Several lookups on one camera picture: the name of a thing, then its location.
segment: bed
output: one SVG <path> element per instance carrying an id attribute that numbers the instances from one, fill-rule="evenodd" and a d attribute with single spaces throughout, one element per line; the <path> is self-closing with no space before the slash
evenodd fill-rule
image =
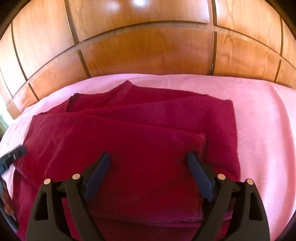
<path id="1" fill-rule="evenodd" d="M 126 80 L 137 86 L 190 90 L 233 101 L 241 180 L 252 178 L 255 181 L 266 209 L 271 240 L 275 240 L 296 210 L 296 123 L 292 121 L 296 118 L 293 104 L 296 94 L 284 86 L 260 80 L 202 75 L 95 77 L 64 87 L 27 108 L 5 133 L 0 155 L 23 143 L 33 115 L 48 111 L 75 93 L 104 93 Z M 10 196 L 13 195 L 14 170 L 12 166 L 2 175 Z"/>
<path id="2" fill-rule="evenodd" d="M 0 26 L 0 95 L 15 118 L 0 155 L 33 115 L 125 80 L 231 99 L 241 178 L 255 180 L 275 240 L 296 210 L 296 33 L 267 2 L 20 1 Z"/>

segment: red fabric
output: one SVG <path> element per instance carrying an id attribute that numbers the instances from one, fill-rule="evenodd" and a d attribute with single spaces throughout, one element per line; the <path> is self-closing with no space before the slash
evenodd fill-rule
<path id="1" fill-rule="evenodd" d="M 34 116 L 24 141 L 28 154 L 17 162 L 21 174 L 14 177 L 18 235 L 24 240 L 44 179 L 68 179 L 106 151 L 110 169 L 97 197 L 88 203 L 106 239 L 190 240 L 200 225 L 202 199 L 186 155 L 195 150 L 202 157 L 202 133 L 207 135 L 204 161 L 238 180 L 231 101 L 125 82 L 103 94 L 75 94 Z M 65 212 L 73 236 L 80 239 L 67 205 Z"/>

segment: folded red towel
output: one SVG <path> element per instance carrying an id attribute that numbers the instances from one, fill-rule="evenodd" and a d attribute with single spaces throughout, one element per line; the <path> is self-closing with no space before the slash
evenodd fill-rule
<path id="1" fill-rule="evenodd" d="M 103 94 L 75 94 L 34 116 L 24 141 L 28 155 L 16 169 L 26 179 L 22 183 L 32 184 L 37 193 L 44 179 L 68 179 L 106 151 L 111 166 L 97 198 L 89 202 L 106 239 L 116 240 L 119 233 L 125 233 L 123 240 L 138 240 L 139 236 L 155 240 L 163 232 L 163 240 L 190 240 L 196 227 L 189 227 L 200 224 L 202 199 L 186 155 L 195 150 L 202 157 L 202 133 L 207 134 L 204 161 L 229 178 L 239 179 L 231 101 L 125 82 Z M 30 185 L 30 200 L 21 203 L 19 198 L 26 190 L 21 188 L 21 175 L 16 175 L 13 200 L 18 207 L 18 235 L 23 239 L 35 195 Z M 79 239 L 73 222 L 68 221 L 73 236 Z M 117 233 L 110 232 L 113 225 L 120 229 Z"/>

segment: dark wooden trim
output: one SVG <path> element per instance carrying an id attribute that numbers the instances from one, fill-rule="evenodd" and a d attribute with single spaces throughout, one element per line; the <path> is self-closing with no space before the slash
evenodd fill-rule
<path id="1" fill-rule="evenodd" d="M 233 29 L 230 29 L 230 28 L 226 28 L 226 27 L 221 27 L 221 26 L 215 26 L 215 31 L 217 31 L 218 33 L 226 33 L 228 35 L 233 35 L 235 37 L 238 37 L 238 36 L 243 36 L 244 38 L 247 38 L 247 39 L 251 39 L 253 41 L 256 41 L 258 43 L 261 43 L 262 45 L 266 46 L 267 48 L 271 49 L 272 51 L 274 51 L 275 53 L 277 53 L 279 55 L 279 52 L 277 52 L 276 50 L 274 50 L 272 47 L 268 46 L 267 44 L 263 43 L 263 42 L 260 42 L 259 40 L 253 38 L 253 37 L 250 37 L 248 35 L 245 35 L 245 34 L 242 34 L 241 32 L 238 32 L 236 30 L 233 30 Z"/>
<path id="2" fill-rule="evenodd" d="M 81 63 L 82 63 L 82 66 L 83 66 L 83 68 L 84 68 L 84 71 L 85 71 L 85 73 L 86 73 L 86 75 L 87 75 L 87 78 L 91 78 L 91 74 L 90 74 L 90 72 L 89 72 L 89 68 L 87 67 L 87 64 L 86 64 L 86 62 L 85 62 L 85 59 L 84 59 L 83 54 L 82 54 L 82 52 L 81 52 L 81 49 L 78 49 L 78 50 L 77 50 L 77 53 L 78 53 L 78 55 L 79 55 L 79 58 L 80 58 L 80 61 L 81 61 Z"/>
<path id="3" fill-rule="evenodd" d="M 217 10 L 216 10 L 216 2 L 215 2 L 215 0 L 212 0 L 212 8 L 213 8 L 214 25 L 218 26 L 218 24 L 217 24 Z"/>
<path id="4" fill-rule="evenodd" d="M 213 6 L 212 6 L 212 0 L 207 0 L 207 5 L 209 9 L 209 17 L 210 17 L 210 22 L 208 24 L 213 25 Z"/>
<path id="5" fill-rule="evenodd" d="M 11 103 L 11 102 L 14 102 L 14 100 L 15 100 L 15 97 L 26 87 L 26 85 L 27 85 L 27 82 L 25 82 L 20 88 L 19 88 L 19 90 L 15 93 L 15 95 L 12 97 L 12 99 L 8 102 L 8 104 L 6 105 L 6 106 L 9 106 L 9 104 Z"/>
<path id="6" fill-rule="evenodd" d="M 3 37 L 5 31 L 8 29 L 9 25 L 12 23 L 16 15 L 26 6 L 31 0 L 19 0 L 15 7 L 10 11 L 3 22 L 0 23 L 0 39 Z"/>
<path id="7" fill-rule="evenodd" d="M 75 27 L 75 24 L 74 24 L 72 13 L 71 13 L 71 10 L 70 10 L 69 1 L 64 0 L 64 4 L 65 4 L 66 16 L 67 16 L 68 24 L 69 24 L 69 27 L 70 27 L 70 31 L 71 31 L 74 43 L 76 45 L 80 41 L 79 41 L 79 38 L 78 38 L 78 34 L 77 34 L 77 30 L 76 30 L 76 27 Z"/>
<path id="8" fill-rule="evenodd" d="M 93 43 L 100 42 L 100 41 L 110 38 L 112 36 L 128 33 L 130 31 L 147 29 L 147 28 L 192 28 L 192 29 L 198 29 L 198 30 L 213 31 L 213 26 L 211 26 L 208 23 L 198 23 L 198 22 L 189 22 L 189 21 L 155 21 L 155 22 L 147 22 L 147 23 L 137 23 L 137 24 L 133 24 L 133 25 L 119 27 L 116 29 L 111 29 L 109 31 L 106 31 L 106 32 L 100 33 L 98 35 L 95 35 L 93 37 L 90 37 L 84 41 L 81 41 L 77 45 L 73 45 L 72 47 L 70 47 L 70 48 L 66 49 L 65 51 L 63 51 L 62 53 L 58 54 L 53 59 L 51 59 L 46 64 L 44 64 L 39 70 L 37 70 L 29 78 L 28 81 L 30 82 L 31 80 L 35 79 L 38 75 L 40 75 L 42 72 L 47 70 L 52 64 L 54 64 L 55 62 L 57 62 L 58 60 L 62 59 L 63 57 L 67 56 L 70 53 L 73 53 L 79 49 L 81 50 L 84 47 L 87 47 Z"/>
<path id="9" fill-rule="evenodd" d="M 3 74 L 2 74 L 2 72 L 1 72 L 1 69 L 0 69 L 0 75 L 2 76 L 2 79 L 3 79 L 4 83 L 5 83 L 5 86 L 6 86 L 7 90 L 8 90 L 8 92 L 9 92 L 9 94 L 11 95 L 11 97 L 13 97 L 12 94 L 11 94 L 11 92 L 10 92 L 10 90 L 9 90 L 9 88 L 7 87 L 7 84 L 6 84 L 6 82 L 5 82 L 5 79 L 4 79 L 4 77 L 3 77 Z"/>
<path id="10" fill-rule="evenodd" d="M 39 101 L 38 96 L 36 95 L 35 91 L 33 90 L 33 87 L 31 86 L 30 83 L 28 83 L 28 86 L 30 87 L 31 91 L 33 92 L 34 96 L 36 97 L 36 99 Z"/>
<path id="11" fill-rule="evenodd" d="M 276 80 L 277 80 L 277 77 L 278 77 L 278 75 L 279 75 L 279 69 L 281 68 L 281 59 L 279 60 L 279 66 L 278 66 L 278 70 L 277 70 L 277 72 L 276 72 L 276 76 L 275 76 L 275 78 L 274 78 L 274 83 L 276 83 Z"/>
<path id="12" fill-rule="evenodd" d="M 281 20 L 281 52 L 280 52 L 280 56 L 283 56 L 283 46 L 284 46 L 283 19 L 281 18 L 281 16 L 279 18 Z"/>
<path id="13" fill-rule="evenodd" d="M 214 71 L 215 71 L 216 55 L 217 55 L 217 35 L 218 35 L 218 33 L 215 31 L 214 32 L 214 51 L 213 51 L 211 75 L 214 75 Z"/>
<path id="14" fill-rule="evenodd" d="M 24 72 L 24 69 L 22 68 L 22 64 L 20 63 L 20 59 L 19 59 L 18 54 L 17 54 L 17 48 L 15 46 L 15 38 L 14 38 L 14 35 L 13 35 L 13 24 L 12 23 L 11 23 L 11 37 L 12 37 L 13 48 L 15 49 L 15 55 L 17 57 L 17 61 L 19 63 L 19 66 L 20 66 L 20 69 L 22 71 L 22 74 L 24 75 L 24 78 L 25 78 L 25 80 L 27 82 L 28 81 L 28 78 L 27 78 L 27 76 L 26 76 L 26 74 Z"/>
<path id="15" fill-rule="evenodd" d="M 294 38 L 296 39 L 296 25 L 293 23 L 290 17 L 285 13 L 282 7 L 277 3 L 279 0 L 265 0 L 265 1 L 277 11 L 277 13 L 284 20 L 284 22 L 290 29 L 291 33 L 293 34 Z"/>

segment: wood grain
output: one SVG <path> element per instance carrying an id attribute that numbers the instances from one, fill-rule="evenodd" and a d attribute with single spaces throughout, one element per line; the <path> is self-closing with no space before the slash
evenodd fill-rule
<path id="1" fill-rule="evenodd" d="M 283 21 L 283 57 L 296 67 L 296 40 L 289 30 L 288 26 Z"/>
<path id="2" fill-rule="evenodd" d="M 13 20 L 13 33 L 27 78 L 74 45 L 63 0 L 32 0 Z"/>
<path id="3" fill-rule="evenodd" d="M 26 82 L 13 47 L 11 26 L 0 40 L 0 69 L 12 95 Z"/>
<path id="4" fill-rule="evenodd" d="M 17 95 L 15 95 L 13 102 L 20 112 L 23 112 L 27 107 L 37 103 L 37 99 L 30 87 L 26 85 L 17 93 Z"/>
<path id="5" fill-rule="evenodd" d="M 1 71 L 0 71 L 0 95 L 2 96 L 5 104 L 7 105 L 9 101 L 12 99 L 12 96 L 4 82 L 4 79 L 2 77 Z"/>
<path id="6" fill-rule="evenodd" d="M 7 30 L 7 27 L 10 25 L 12 20 L 15 18 L 15 16 L 20 12 L 20 10 L 29 2 L 30 0 L 18 0 L 18 1 L 0 1 L 1 3 L 4 3 L 1 5 L 2 8 L 6 8 L 8 6 L 12 6 L 11 3 L 14 5 L 13 9 L 7 13 L 5 18 L 1 18 L 2 21 L 0 22 L 0 39 L 2 38 L 3 34 Z"/>
<path id="7" fill-rule="evenodd" d="M 254 38 L 281 51 L 279 14 L 265 0 L 215 0 L 218 26 Z"/>
<path id="8" fill-rule="evenodd" d="M 188 28 L 149 28 L 81 49 L 92 77 L 119 73 L 207 74 L 214 34 Z"/>
<path id="9" fill-rule="evenodd" d="M 16 119 L 17 117 L 19 117 L 21 115 L 20 110 L 16 107 L 16 105 L 13 101 L 8 104 L 7 110 L 13 119 Z"/>
<path id="10" fill-rule="evenodd" d="M 30 84 L 39 99 L 79 81 L 87 79 L 77 52 L 54 63 Z"/>
<path id="11" fill-rule="evenodd" d="M 207 0 L 68 0 L 80 41 L 136 23 L 178 20 L 209 23 Z"/>
<path id="12" fill-rule="evenodd" d="M 285 60 L 281 62 L 276 83 L 296 89 L 296 69 Z"/>
<path id="13" fill-rule="evenodd" d="M 218 33 L 214 75 L 274 81 L 279 55 L 257 41 Z"/>

